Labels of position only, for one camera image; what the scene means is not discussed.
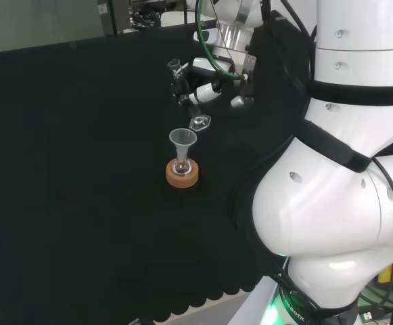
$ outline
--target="funnel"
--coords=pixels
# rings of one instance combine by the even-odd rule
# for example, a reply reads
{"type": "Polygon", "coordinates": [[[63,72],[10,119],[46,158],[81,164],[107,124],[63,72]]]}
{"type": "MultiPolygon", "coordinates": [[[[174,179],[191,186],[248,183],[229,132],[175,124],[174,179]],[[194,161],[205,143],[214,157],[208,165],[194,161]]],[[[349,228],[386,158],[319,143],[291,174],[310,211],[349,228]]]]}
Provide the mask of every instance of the funnel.
{"type": "Polygon", "coordinates": [[[198,137],[196,133],[188,129],[175,129],[169,133],[169,139],[177,148],[177,159],[172,169],[178,175],[186,175],[191,172],[191,163],[187,159],[187,151],[198,137]]]}
{"type": "Polygon", "coordinates": [[[169,133],[169,139],[177,148],[177,157],[166,166],[166,179],[176,188],[190,188],[199,177],[198,164],[187,157],[187,151],[198,137],[188,129],[176,129],[169,133]]]}

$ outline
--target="black textile surface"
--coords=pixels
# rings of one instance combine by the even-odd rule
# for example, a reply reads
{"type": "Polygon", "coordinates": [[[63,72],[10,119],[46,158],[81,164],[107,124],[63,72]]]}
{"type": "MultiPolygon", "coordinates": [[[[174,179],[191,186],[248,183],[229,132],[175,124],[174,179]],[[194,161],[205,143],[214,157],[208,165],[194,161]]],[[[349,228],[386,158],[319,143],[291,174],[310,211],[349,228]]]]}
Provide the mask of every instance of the black textile surface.
{"type": "MultiPolygon", "coordinates": [[[[231,89],[204,107],[212,125],[190,153],[200,181],[172,189],[168,134],[189,115],[170,95],[166,63],[202,55],[192,34],[0,53],[0,324],[162,321],[259,281],[264,261],[227,219],[226,197],[291,134],[306,100],[258,30],[255,107],[232,111],[231,89]]],[[[279,38],[304,75],[300,34],[285,25],[279,38]]]]}

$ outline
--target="table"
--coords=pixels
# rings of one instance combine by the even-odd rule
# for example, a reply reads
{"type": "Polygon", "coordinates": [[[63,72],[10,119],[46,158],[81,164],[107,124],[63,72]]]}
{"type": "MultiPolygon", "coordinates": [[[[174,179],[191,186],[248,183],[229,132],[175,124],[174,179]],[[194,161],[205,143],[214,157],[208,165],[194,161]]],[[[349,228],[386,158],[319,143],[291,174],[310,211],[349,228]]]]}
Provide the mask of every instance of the table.
{"type": "MultiPolygon", "coordinates": [[[[284,60],[306,72],[301,35],[279,22],[284,60]]],[[[189,115],[170,95],[172,58],[202,55],[193,27],[0,53],[0,324],[162,321],[263,264],[226,216],[229,188],[291,133],[304,107],[257,30],[256,105],[211,106],[190,156],[200,181],[172,189],[168,134],[189,115]]],[[[240,213],[249,215],[251,193],[240,213]]]]}

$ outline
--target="glass funnel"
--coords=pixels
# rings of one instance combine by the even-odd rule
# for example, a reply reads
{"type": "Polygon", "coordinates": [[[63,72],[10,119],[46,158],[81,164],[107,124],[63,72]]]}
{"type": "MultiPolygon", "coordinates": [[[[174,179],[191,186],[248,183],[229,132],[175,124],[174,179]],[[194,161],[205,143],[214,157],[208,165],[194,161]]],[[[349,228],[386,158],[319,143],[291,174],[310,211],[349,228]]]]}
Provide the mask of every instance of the glass funnel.
{"type": "Polygon", "coordinates": [[[192,166],[187,158],[187,152],[198,137],[196,133],[188,129],[175,129],[169,133],[169,139],[177,148],[177,159],[172,165],[172,171],[177,175],[187,175],[191,172],[192,166]]]}

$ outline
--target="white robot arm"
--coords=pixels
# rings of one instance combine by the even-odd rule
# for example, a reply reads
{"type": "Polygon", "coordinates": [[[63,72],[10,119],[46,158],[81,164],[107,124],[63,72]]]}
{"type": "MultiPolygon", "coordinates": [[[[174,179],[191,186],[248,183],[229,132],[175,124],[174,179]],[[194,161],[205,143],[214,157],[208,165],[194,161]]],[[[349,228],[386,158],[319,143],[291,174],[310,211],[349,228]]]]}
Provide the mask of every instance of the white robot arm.
{"type": "MultiPolygon", "coordinates": [[[[251,32],[262,24],[259,0],[213,4],[227,29],[251,32]]],[[[209,0],[203,8],[214,15],[209,0]]],[[[319,0],[317,9],[317,90],[305,120],[370,161],[393,143],[393,0],[319,0]]],[[[225,45],[229,38],[220,42],[211,30],[208,42],[225,45]]],[[[224,47],[214,54],[225,57],[224,47]]],[[[324,153],[305,142],[294,138],[261,181],[255,228],[272,252],[292,257],[290,278],[314,307],[345,316],[323,322],[360,324],[359,293],[393,263],[393,189],[380,170],[393,180],[393,156],[353,171],[330,158],[330,148],[324,153]]],[[[297,312],[292,295],[275,299],[283,324],[312,323],[297,312]]]]}

